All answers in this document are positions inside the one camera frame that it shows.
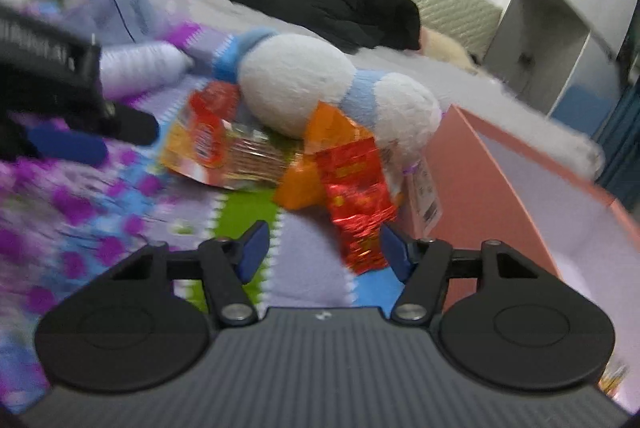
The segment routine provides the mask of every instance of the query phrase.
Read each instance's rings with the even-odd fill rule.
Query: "plush toy head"
[[[438,101],[413,78],[356,69],[340,50],[296,34],[249,32],[239,39],[238,84],[265,125],[301,138],[318,101],[369,128],[380,148],[398,142],[402,160],[418,160],[440,124]]]

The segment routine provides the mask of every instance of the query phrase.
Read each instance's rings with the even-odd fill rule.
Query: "stuffed toy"
[[[397,72],[356,69],[324,40],[259,28],[238,36],[233,51],[226,69],[235,72],[247,107],[288,137],[302,138],[324,101],[369,128],[379,148],[397,142],[408,166],[440,124],[438,101],[420,83]]]

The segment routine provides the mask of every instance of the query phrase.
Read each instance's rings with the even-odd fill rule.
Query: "white cylindrical object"
[[[102,94],[118,100],[174,85],[192,65],[191,58],[166,42],[108,47],[100,58]]]

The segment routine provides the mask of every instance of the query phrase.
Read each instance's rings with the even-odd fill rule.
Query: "red snack package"
[[[340,230],[342,258],[362,274],[387,266],[380,251],[380,225],[394,220],[391,201],[372,137],[316,154],[320,180],[327,194],[332,222]]]

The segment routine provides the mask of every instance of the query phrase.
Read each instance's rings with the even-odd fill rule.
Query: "blue curtain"
[[[640,84],[626,89],[598,143],[607,159],[598,184],[631,210],[640,199]]]

